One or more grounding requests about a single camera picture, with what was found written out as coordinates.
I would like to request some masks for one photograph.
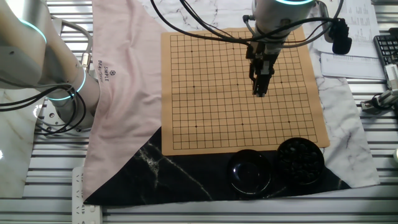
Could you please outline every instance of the black cable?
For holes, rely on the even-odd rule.
[[[261,35],[267,35],[266,33],[264,33],[258,26],[256,26],[257,31],[261,34]],[[275,40],[279,40],[282,39],[284,37],[287,37],[289,34],[286,34],[284,36],[280,36],[280,37],[267,37],[268,39],[275,39]]]
[[[185,3],[183,3],[183,0],[180,0],[180,1],[181,1],[182,4],[185,6],[185,9],[186,9],[191,15],[193,15],[194,18],[196,18],[195,14],[189,9],[189,7],[188,7]],[[184,30],[181,30],[181,29],[179,29],[178,27],[175,27],[175,26],[172,25],[167,19],[165,19],[165,17],[160,13],[160,11],[159,11],[159,9],[157,8],[157,6],[156,6],[154,0],[150,0],[150,3],[152,4],[152,7],[154,8],[155,12],[157,13],[157,15],[159,16],[159,18],[160,18],[163,22],[165,22],[165,23],[166,23],[169,27],[171,27],[172,29],[174,29],[174,30],[176,30],[176,31],[178,31],[178,32],[180,32],[180,33],[182,33],[182,34],[189,35],[189,36],[191,36],[191,37],[196,37],[196,38],[199,38],[199,39],[217,40],[217,41],[222,41],[222,42],[232,42],[232,43],[238,43],[238,44],[245,44],[245,45],[248,45],[248,46],[250,46],[250,44],[248,43],[248,42],[250,42],[250,41],[257,41],[257,40],[261,40],[261,39],[266,38],[266,37],[271,37],[271,38],[273,38],[272,35],[274,35],[274,34],[277,34],[277,33],[279,33],[279,32],[288,30],[288,29],[293,28],[293,27],[295,27],[295,26],[302,25],[302,24],[307,23],[307,22],[316,22],[316,21],[335,22],[335,21],[337,21],[337,19],[325,18],[325,17],[308,18],[308,19],[303,19],[303,20],[301,20],[301,21],[293,22],[293,23],[291,23],[291,24],[289,24],[289,25],[283,26],[283,27],[278,28],[278,29],[276,29],[276,30],[273,30],[273,31],[271,31],[271,32],[269,32],[269,33],[266,33],[266,34],[264,34],[264,35],[260,35],[259,37],[252,37],[252,38],[247,38],[247,39],[231,38],[231,37],[227,37],[227,36],[224,36],[224,35],[222,35],[222,34],[219,34],[219,33],[215,32],[215,31],[212,31],[212,33],[214,33],[215,35],[221,36],[221,37],[222,37],[222,38],[217,38],[217,37],[207,37],[207,36],[203,36],[203,35],[192,34],[192,33],[186,32],[186,31],[184,31]],[[202,22],[201,19],[199,19],[198,22],[199,22],[201,25],[204,25],[204,23]]]
[[[64,125],[62,128],[60,128],[60,129],[58,129],[58,130],[56,130],[56,131],[49,131],[49,130],[47,130],[47,129],[41,127],[41,126],[38,126],[41,130],[43,130],[43,131],[45,131],[45,132],[47,132],[47,133],[35,133],[35,134],[37,134],[37,135],[44,135],[44,136],[49,135],[49,134],[62,134],[62,133],[65,133],[65,132],[68,132],[68,131],[70,131],[70,130],[75,129],[75,128],[84,120],[84,118],[86,117],[86,114],[87,114],[86,103],[84,102],[83,98],[81,97],[81,95],[80,95],[78,92],[76,92],[76,95],[77,95],[77,97],[79,97],[79,99],[80,99],[80,101],[81,101],[81,103],[82,103],[82,105],[83,105],[83,115],[81,116],[80,120],[79,120],[75,125],[73,125],[73,126],[72,126],[71,128],[69,128],[69,129],[66,129],[67,126],[68,126],[69,124],[71,124],[72,121],[75,119],[75,114],[76,114],[76,102],[73,102],[73,105],[74,105],[74,107],[73,107],[73,114],[72,114],[71,118],[69,119],[69,121],[68,121],[67,123],[65,123],[65,125]]]
[[[392,105],[390,105],[390,106],[380,106],[379,105],[379,102],[377,101],[376,97],[380,96],[380,95],[382,95],[382,93],[378,93],[372,97],[372,99],[371,99],[372,106],[375,107],[376,109],[379,109],[382,111],[391,109]]]
[[[305,42],[307,40],[309,40],[311,38],[312,35],[314,35],[316,33],[316,31],[321,28],[321,26],[325,25],[327,22],[323,22],[322,24],[320,24],[319,26],[317,26],[317,28],[315,28],[312,33],[305,39],[305,40],[298,40],[298,41],[286,41],[285,43],[301,43],[301,42]]]
[[[207,37],[207,36],[198,35],[198,34],[191,34],[191,33],[189,33],[189,32],[186,32],[186,31],[184,31],[184,30],[181,30],[181,29],[179,29],[178,27],[175,27],[175,26],[174,26],[173,24],[171,24],[169,21],[167,21],[167,19],[165,19],[165,17],[164,17],[164,16],[160,13],[160,11],[158,10],[158,8],[157,8],[157,6],[156,6],[154,0],[150,0],[150,3],[152,4],[152,6],[153,6],[153,8],[155,9],[155,12],[156,12],[157,15],[159,16],[159,18],[160,18],[164,23],[166,23],[169,27],[171,27],[172,29],[174,29],[174,30],[176,30],[176,31],[178,31],[178,32],[180,32],[180,33],[182,33],[182,34],[188,35],[188,36],[190,36],[190,37],[196,37],[196,38],[199,38],[199,39],[217,40],[217,41],[222,41],[222,42],[232,42],[232,43],[245,44],[245,45],[247,45],[247,46],[250,46],[249,43],[247,43],[247,42],[245,42],[245,41],[242,41],[241,39],[237,39],[237,40],[234,40],[234,41],[230,41],[230,40],[226,40],[226,39],[222,39],[222,38],[217,38],[217,37]]]
[[[51,93],[51,92],[53,92],[53,91],[55,91],[55,90],[60,89],[60,87],[61,87],[61,86],[55,86],[55,87],[49,88],[48,90],[45,90],[45,91],[43,91],[42,93],[39,93],[39,94],[37,94],[37,95],[35,95],[35,96],[32,96],[32,97],[30,97],[30,98],[28,98],[28,99],[20,100],[20,101],[17,101],[17,102],[12,102],[12,103],[0,103],[0,106],[14,106],[14,105],[18,105],[18,104],[21,104],[21,103],[26,103],[26,102],[28,102],[28,101],[30,101],[30,100],[34,100],[34,99],[36,99],[36,98],[38,98],[38,97],[39,97],[39,99],[41,99],[41,98],[44,97],[45,95],[48,95],[49,93]]]
[[[182,6],[185,8],[185,10],[187,10],[188,13],[189,13],[201,26],[203,26],[206,30],[210,31],[212,34],[217,35],[218,37],[221,37],[221,38],[223,38],[223,39],[226,39],[226,40],[229,40],[229,39],[235,40],[234,37],[227,37],[227,36],[225,36],[225,35],[223,35],[223,34],[220,34],[220,33],[216,32],[216,31],[214,31],[212,28],[208,27],[208,26],[206,25],[206,23],[205,23],[202,19],[200,19],[200,17],[198,16],[198,14],[195,13],[195,11],[192,9],[192,7],[188,6],[188,3],[187,3],[185,0],[180,0],[180,2],[181,2],[181,4],[182,4]]]
[[[30,101],[30,102],[28,102],[28,103],[26,103],[24,105],[15,106],[15,107],[12,107],[12,108],[0,109],[0,112],[14,111],[14,110],[25,108],[25,107],[30,106],[30,105],[34,104],[35,102],[39,101],[41,98],[45,97],[49,93],[51,93],[51,92],[53,92],[55,90],[58,90],[60,88],[62,88],[64,90],[68,89],[68,88],[63,87],[63,86],[55,86],[55,87],[49,88],[48,90],[43,91],[42,93],[39,93],[39,94],[37,94],[35,96],[32,96],[32,97],[30,97],[28,99],[24,99],[24,100],[17,101],[17,102],[12,102],[12,103],[0,103],[0,106],[14,106],[14,105],[19,105],[21,103],[25,103],[25,102]]]
[[[223,32],[224,34],[226,34],[226,35],[228,35],[228,36],[230,36],[232,38],[234,38],[231,34],[229,34],[229,33],[225,32],[225,31],[223,31],[222,29],[219,29],[219,28],[217,28],[217,27],[215,27],[215,26],[203,21],[202,19],[200,19],[199,15],[197,14],[197,12],[195,12],[195,10],[193,10],[191,5],[189,5],[189,3],[186,0],[184,0],[184,2],[187,4],[187,6],[190,8],[190,10],[194,13],[194,15],[196,16],[197,19],[201,20],[204,24],[206,24],[206,25],[208,25],[208,26],[210,26],[210,27],[212,27],[212,28],[214,28],[214,29],[216,29],[216,30],[218,30],[220,32]]]

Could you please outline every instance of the black bowl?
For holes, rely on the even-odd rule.
[[[291,138],[279,146],[276,168],[287,184],[306,186],[320,179],[325,160],[315,143],[304,138]]]
[[[237,193],[255,197],[270,186],[272,166],[260,152],[245,149],[229,160],[227,177]]]

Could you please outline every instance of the grid lines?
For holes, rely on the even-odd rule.
[[[173,150],[278,146],[293,137],[318,142],[297,49],[281,51],[267,95],[257,98],[245,45],[180,34],[169,41]]]

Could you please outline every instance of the wooden go board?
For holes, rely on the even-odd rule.
[[[289,35],[304,38],[302,28]],[[252,95],[245,55],[242,44],[162,34],[163,155],[276,150],[292,137],[330,145],[307,46],[283,49],[263,98]]]

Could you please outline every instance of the pink cloth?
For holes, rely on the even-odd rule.
[[[84,168],[83,198],[112,178],[160,128],[160,34],[136,0],[93,0],[93,62],[101,96]]]

